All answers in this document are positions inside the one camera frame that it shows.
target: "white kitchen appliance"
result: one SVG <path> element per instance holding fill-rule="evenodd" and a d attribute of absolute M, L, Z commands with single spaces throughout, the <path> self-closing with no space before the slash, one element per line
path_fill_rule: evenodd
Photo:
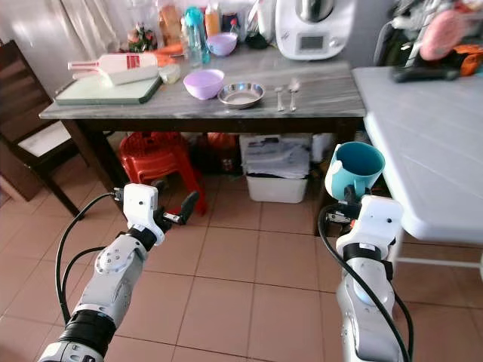
<path fill-rule="evenodd" d="M 344 49 L 357 0 L 278 0 L 275 35 L 281 53 L 294 60 L 334 57 Z"/>

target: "cutting board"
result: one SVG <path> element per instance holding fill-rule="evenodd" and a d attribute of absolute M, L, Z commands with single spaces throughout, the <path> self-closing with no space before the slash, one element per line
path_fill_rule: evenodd
<path fill-rule="evenodd" d="M 55 100 L 60 105 L 140 104 L 147 102 L 161 83 L 156 77 L 112 86 L 101 75 L 92 75 L 74 81 Z"/>

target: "red plastic stool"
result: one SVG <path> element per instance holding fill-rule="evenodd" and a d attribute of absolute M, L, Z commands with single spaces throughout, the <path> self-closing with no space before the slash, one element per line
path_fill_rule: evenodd
<path fill-rule="evenodd" d="M 188 147 L 178 132 L 134 132 L 119 146 L 121 163 L 133 183 L 149 183 L 173 172 L 179 172 L 188 191 L 198 191 L 195 209 L 205 214 L 205 191 L 198 182 L 201 174 L 189 162 Z"/>

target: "black cable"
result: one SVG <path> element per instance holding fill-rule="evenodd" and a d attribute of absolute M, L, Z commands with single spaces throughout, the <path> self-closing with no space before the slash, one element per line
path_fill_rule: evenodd
<path fill-rule="evenodd" d="M 413 319 L 411 318 L 411 314 L 409 313 L 408 307 L 406 307 L 405 303 L 399 297 L 399 295 L 394 290 L 394 297 L 395 301 L 398 303 L 399 308 L 405 315 L 406 323 L 408 324 L 408 354 L 409 358 L 413 359 L 413 351 L 414 351 L 414 325 Z"/>
<path fill-rule="evenodd" d="M 399 334 L 399 331 L 397 327 L 394 325 L 394 322 L 392 321 L 391 316 L 387 312 L 386 308 L 384 307 L 383 303 L 377 298 L 377 296 L 374 294 L 372 289 L 364 282 L 364 280 L 352 269 L 352 267 L 347 264 L 337 253 L 336 250 L 332 247 L 332 245 L 329 243 L 329 240 L 327 239 L 327 235 L 325 234 L 325 218 L 326 215 L 329 211 L 335 210 L 337 204 L 334 205 L 329 205 L 324 207 L 320 214 L 318 215 L 318 232 L 324 241 L 325 247 L 329 250 L 329 253 L 336 259 L 336 261 L 339 263 L 340 266 L 342 266 L 349 274 L 351 277 L 355 279 L 359 283 L 359 285 L 362 287 L 362 289 L 366 292 L 366 294 L 371 298 L 372 302 L 376 305 L 376 307 L 379 309 L 380 313 L 383 315 L 384 319 L 386 320 L 387 324 L 389 325 L 389 328 L 391 329 L 392 333 L 394 333 L 394 337 L 396 341 L 398 342 L 399 348 L 401 349 L 402 353 L 402 358 L 404 362 L 411 362 L 411 359 L 409 358 L 408 351 L 406 350 L 405 343 L 402 340 L 401 334 Z"/>
<path fill-rule="evenodd" d="M 66 243 L 66 239 L 70 231 L 72 230 L 74 225 L 82 217 L 84 217 L 84 214 L 87 212 L 87 210 L 89 210 L 92 207 L 92 205 L 96 204 L 100 199 L 106 198 L 108 196 L 113 196 L 113 195 L 114 195 L 113 192 L 107 192 L 106 194 L 97 196 L 93 201 L 87 204 L 86 207 L 84 207 L 81 210 L 81 212 L 77 214 L 77 216 L 69 224 L 69 226 L 67 226 L 66 231 L 63 232 L 62 238 L 60 239 L 59 247 L 57 248 L 57 255 L 55 257 L 55 290 L 57 292 L 57 299 L 59 300 L 60 309 L 62 310 L 62 316 L 66 323 L 69 321 L 70 316 L 69 316 L 69 310 L 67 308 L 67 301 L 63 299 L 62 284 L 60 283 L 60 261 L 62 259 L 63 246 Z"/>
<path fill-rule="evenodd" d="M 96 251 L 101 251 L 101 250 L 104 250 L 104 248 L 106 248 L 106 247 L 92 247 L 91 249 L 86 249 L 86 250 L 81 251 L 79 254 L 77 254 L 76 256 L 74 256 L 72 258 L 72 260 L 67 265 L 67 268 L 64 271 L 63 277 L 62 277 L 62 300 L 65 300 L 65 301 L 67 300 L 67 297 L 66 297 L 67 280 L 69 279 L 70 269 L 72 269 L 75 262 L 79 258 L 84 256 L 85 254 L 93 253 L 93 252 L 96 252 Z M 67 321 L 68 321 L 70 319 L 70 313 L 69 313 L 69 306 L 67 304 L 66 304 L 66 309 L 67 309 L 67 313 L 69 314 L 69 318 L 67 319 Z"/>

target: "white tabletop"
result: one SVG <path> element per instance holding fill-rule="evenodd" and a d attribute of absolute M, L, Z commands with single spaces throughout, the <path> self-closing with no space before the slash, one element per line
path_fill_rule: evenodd
<path fill-rule="evenodd" d="M 483 78 L 396 84 L 353 71 L 384 179 L 415 238 L 483 244 Z"/>

